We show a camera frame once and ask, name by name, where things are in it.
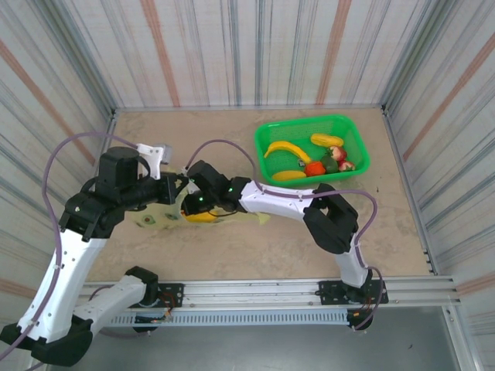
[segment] green pepper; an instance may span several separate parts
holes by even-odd
[[[333,174],[335,172],[339,172],[339,164],[335,161],[332,156],[324,155],[320,160],[325,168],[326,174]]]

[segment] striped wall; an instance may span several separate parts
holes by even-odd
[[[32,2],[0,2],[0,327],[23,314],[53,254],[40,193],[50,152],[73,133],[108,126],[51,32]],[[59,214],[100,148],[99,139],[79,141],[56,161],[49,195]]]
[[[437,268],[453,274],[486,369],[495,369],[495,2],[456,2],[393,132]]]
[[[118,107],[376,104],[430,0],[63,0]]]

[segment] gray floor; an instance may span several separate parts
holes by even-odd
[[[132,340],[99,335],[71,369],[450,371],[459,367],[440,308],[384,308],[366,334],[344,326],[286,325],[168,328]]]

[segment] strawberry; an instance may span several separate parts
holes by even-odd
[[[337,162],[345,160],[347,157],[346,150],[343,149],[342,147],[337,146],[337,145],[332,145],[331,147],[328,147],[326,151],[328,152],[330,157],[333,158]]]

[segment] plastic banana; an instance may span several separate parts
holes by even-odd
[[[271,176],[273,180],[277,180],[279,182],[285,182],[287,180],[300,179],[305,177],[306,174],[304,172],[300,172],[299,170],[285,170],[283,172],[277,172]]]
[[[302,159],[305,164],[309,164],[312,161],[312,159],[306,154],[306,152],[289,141],[274,141],[273,143],[271,143],[265,153],[265,158],[267,158],[268,155],[270,155],[274,151],[289,151],[293,155],[296,155],[297,157]]]

